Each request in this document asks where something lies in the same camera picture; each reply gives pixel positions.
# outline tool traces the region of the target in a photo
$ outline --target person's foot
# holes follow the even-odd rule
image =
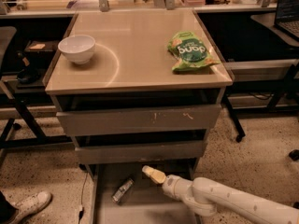
[[[50,203],[51,196],[49,192],[41,191],[14,204],[18,210],[8,224],[18,224],[25,217],[40,212]]]

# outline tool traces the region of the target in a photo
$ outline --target concrete floor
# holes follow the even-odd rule
[[[48,135],[63,133],[56,118],[37,121]],[[0,130],[5,123],[0,121]],[[242,119],[241,123],[246,137],[237,143],[233,123],[226,110],[222,110],[195,176],[211,178],[278,203],[299,202],[299,162],[288,157],[292,150],[299,149],[298,117]],[[12,138],[33,136],[25,124],[21,121],[20,124],[22,129]],[[93,181],[78,168],[72,144],[2,150],[0,165],[0,190],[10,202],[41,190],[53,195],[46,209],[23,223],[78,223],[81,204],[85,213],[80,223],[89,223]],[[203,217],[202,221],[250,223],[220,206],[217,215]]]

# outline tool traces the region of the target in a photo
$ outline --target black pants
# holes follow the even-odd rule
[[[9,220],[14,213],[16,208],[14,208],[7,200],[3,193],[0,191],[0,223]]]

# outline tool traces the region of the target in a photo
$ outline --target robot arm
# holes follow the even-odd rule
[[[213,216],[217,212],[217,204],[220,204],[254,223],[299,224],[298,209],[229,188],[213,180],[198,177],[191,181],[177,175],[165,176],[163,172],[148,166],[144,166],[142,171],[155,183],[162,184],[165,195],[184,202],[199,216]]]

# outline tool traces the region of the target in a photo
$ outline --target green chip bag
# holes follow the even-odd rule
[[[195,71],[220,63],[213,59],[205,44],[193,32],[179,32],[169,41],[168,50],[178,59],[173,71]]]

